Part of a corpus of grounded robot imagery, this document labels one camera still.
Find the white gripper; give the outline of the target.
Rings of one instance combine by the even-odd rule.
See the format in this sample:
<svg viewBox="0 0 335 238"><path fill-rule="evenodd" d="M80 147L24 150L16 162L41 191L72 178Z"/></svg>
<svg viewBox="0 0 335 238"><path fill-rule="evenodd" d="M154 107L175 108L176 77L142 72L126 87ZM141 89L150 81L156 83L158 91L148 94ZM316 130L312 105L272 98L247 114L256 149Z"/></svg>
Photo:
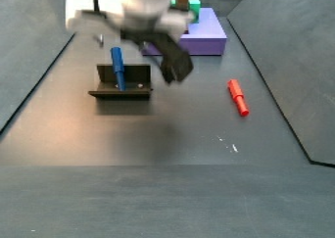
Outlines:
<svg viewBox="0 0 335 238"><path fill-rule="evenodd" d="M169 6L170 0L65 0L65 28L72 32L114 30L164 31L180 36L193 20L191 11Z"/></svg>

